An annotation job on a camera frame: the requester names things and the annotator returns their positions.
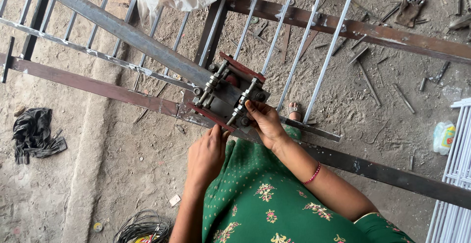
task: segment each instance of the woman's left hand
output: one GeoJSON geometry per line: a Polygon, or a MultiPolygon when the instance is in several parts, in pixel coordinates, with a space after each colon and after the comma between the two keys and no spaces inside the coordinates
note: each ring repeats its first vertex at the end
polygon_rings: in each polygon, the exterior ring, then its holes
{"type": "Polygon", "coordinates": [[[215,125],[188,151],[188,173],[185,188],[196,188],[205,192],[211,181],[221,171],[224,163],[227,138],[230,131],[221,133],[221,126],[215,125]]]}

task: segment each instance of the woman's hand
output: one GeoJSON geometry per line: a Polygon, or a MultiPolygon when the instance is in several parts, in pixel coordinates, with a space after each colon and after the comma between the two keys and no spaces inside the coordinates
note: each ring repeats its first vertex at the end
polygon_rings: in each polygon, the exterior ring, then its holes
{"type": "Polygon", "coordinates": [[[225,159],[226,142],[230,131],[221,133],[221,126],[215,125],[188,151],[188,174],[185,187],[205,192],[211,181],[221,171],[225,159]]]}
{"type": "Polygon", "coordinates": [[[245,107],[249,111],[247,117],[254,120],[252,126],[258,132],[263,144],[273,152],[280,144],[291,141],[280,123],[276,109],[262,102],[246,101],[245,107]]]}

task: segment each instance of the woman's arm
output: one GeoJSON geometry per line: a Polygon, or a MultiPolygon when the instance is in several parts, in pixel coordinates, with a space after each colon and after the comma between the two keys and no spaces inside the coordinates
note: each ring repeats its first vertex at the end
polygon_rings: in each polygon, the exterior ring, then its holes
{"type": "Polygon", "coordinates": [[[188,151],[188,172],[170,243],[201,242],[204,193],[221,171],[230,132],[215,125],[188,151]]]}
{"type": "MultiPolygon", "coordinates": [[[[247,101],[245,106],[249,110],[250,118],[256,121],[252,125],[265,146],[274,152],[298,180],[310,180],[319,162],[286,134],[276,110],[260,102],[247,101]]],[[[320,168],[315,179],[306,184],[306,188],[322,204],[350,221],[378,211],[366,196],[326,167],[320,168]]]]}

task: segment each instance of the woman's right hand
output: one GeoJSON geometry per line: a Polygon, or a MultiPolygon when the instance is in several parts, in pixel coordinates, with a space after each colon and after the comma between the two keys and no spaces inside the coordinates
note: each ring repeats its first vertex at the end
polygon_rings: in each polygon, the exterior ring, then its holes
{"type": "Polygon", "coordinates": [[[263,144],[273,152],[281,144],[291,141],[280,123],[275,108],[257,101],[246,101],[245,107],[249,111],[247,117],[254,121],[252,126],[258,132],[263,144]]]}

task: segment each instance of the black cloth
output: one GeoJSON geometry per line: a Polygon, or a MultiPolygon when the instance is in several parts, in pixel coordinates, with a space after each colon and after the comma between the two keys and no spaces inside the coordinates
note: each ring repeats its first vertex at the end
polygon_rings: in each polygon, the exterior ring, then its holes
{"type": "Polygon", "coordinates": [[[13,125],[15,139],[15,162],[29,164],[29,157],[45,158],[67,149],[64,137],[59,137],[60,129],[54,138],[50,138],[52,110],[49,108],[31,108],[20,115],[13,125]]]}

